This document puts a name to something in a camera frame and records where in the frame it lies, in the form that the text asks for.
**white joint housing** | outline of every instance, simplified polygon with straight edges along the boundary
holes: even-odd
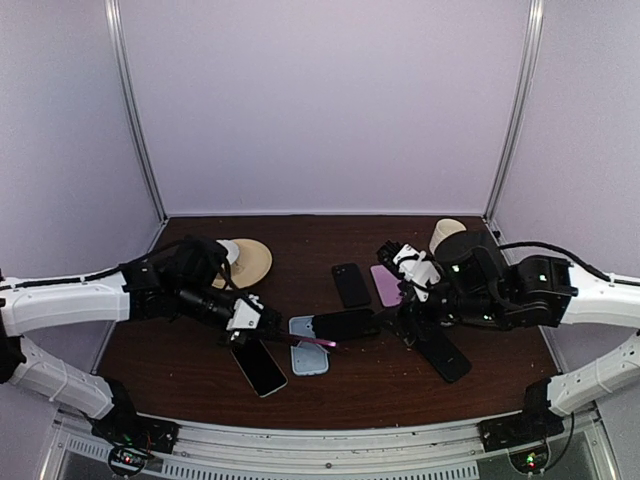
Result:
[[[249,299],[259,309],[262,305],[258,303],[257,295],[249,295]],[[256,312],[247,302],[239,298],[234,305],[233,317],[227,322],[227,330],[253,330],[258,327],[260,321],[260,313]]]
[[[404,258],[417,256],[417,260],[403,260]],[[430,261],[425,261],[427,252],[418,252],[411,245],[406,244],[402,250],[393,258],[393,263],[398,266],[398,270],[408,282],[414,283],[420,287],[434,285],[440,281],[440,274],[436,267]],[[421,302],[426,302],[429,298],[427,292],[420,288],[413,287],[416,295]]]

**white cup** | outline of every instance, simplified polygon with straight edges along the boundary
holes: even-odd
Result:
[[[466,229],[467,227],[453,218],[443,218],[439,220],[438,223],[436,223],[436,228],[429,242],[429,251],[435,255],[436,248],[442,243],[442,240]]]

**lavender wall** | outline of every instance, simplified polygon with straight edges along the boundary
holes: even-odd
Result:
[[[484,210],[527,0],[121,4],[169,213]]]
[[[548,2],[540,59],[497,221],[508,241],[539,239],[605,271],[640,276],[640,3]],[[552,332],[569,368],[629,336]],[[623,477],[636,479],[640,385],[599,402]]]
[[[102,0],[0,0],[0,266],[91,271],[145,250],[157,221],[135,161]],[[36,332],[89,368],[105,324]],[[35,478],[55,406],[0,386],[0,477]]]

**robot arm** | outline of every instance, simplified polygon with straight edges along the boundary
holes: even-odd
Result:
[[[640,329],[640,279],[607,275],[563,249],[562,258],[534,255],[508,265],[493,237],[459,232],[430,257],[409,245],[387,242],[381,263],[415,293],[405,299],[428,328],[457,323],[500,330],[600,323]],[[487,451],[561,433],[562,419],[640,376],[640,330],[584,367],[527,388],[523,412],[480,424]]]
[[[151,437],[162,451],[170,442],[160,437],[175,438],[175,424],[138,416],[121,383],[67,365],[23,334],[88,321],[186,315],[219,326],[223,342],[242,343],[250,336],[282,340],[279,315],[257,296],[211,287],[216,275],[227,276],[228,252],[221,244],[188,237],[171,246],[178,247],[176,253],[156,262],[145,256],[81,276],[0,279],[0,383],[79,409],[110,441],[141,438],[144,447]]]

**wooden table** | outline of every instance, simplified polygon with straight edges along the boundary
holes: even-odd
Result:
[[[188,233],[212,238],[255,238],[269,246],[274,264],[251,291],[292,316],[342,309],[330,267],[360,265],[373,308],[380,304],[368,272],[386,240],[426,249],[436,217],[221,217],[176,218],[159,244]],[[461,218],[469,229],[479,218]],[[291,372],[289,347],[268,348],[289,379],[260,399],[218,332],[181,318],[118,324],[99,373],[124,382],[143,413],[216,424],[350,429],[423,425],[517,410],[530,383],[556,373],[536,328],[488,332],[455,327],[449,338],[473,364],[470,374],[445,383],[417,353],[389,333],[344,345],[317,377]]]

